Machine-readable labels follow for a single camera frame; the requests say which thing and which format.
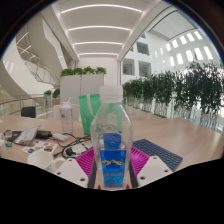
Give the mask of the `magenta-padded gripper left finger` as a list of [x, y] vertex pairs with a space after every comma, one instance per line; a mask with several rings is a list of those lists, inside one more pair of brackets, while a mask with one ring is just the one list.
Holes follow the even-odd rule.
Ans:
[[96, 164], [93, 149], [87, 150], [76, 159], [68, 158], [55, 174], [81, 187], [94, 188]]

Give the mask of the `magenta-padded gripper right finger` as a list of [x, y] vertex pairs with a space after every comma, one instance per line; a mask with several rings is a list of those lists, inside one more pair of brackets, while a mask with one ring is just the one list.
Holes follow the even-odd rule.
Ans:
[[158, 156], [148, 156], [135, 147], [131, 149], [129, 170], [133, 188], [143, 187], [173, 173]]

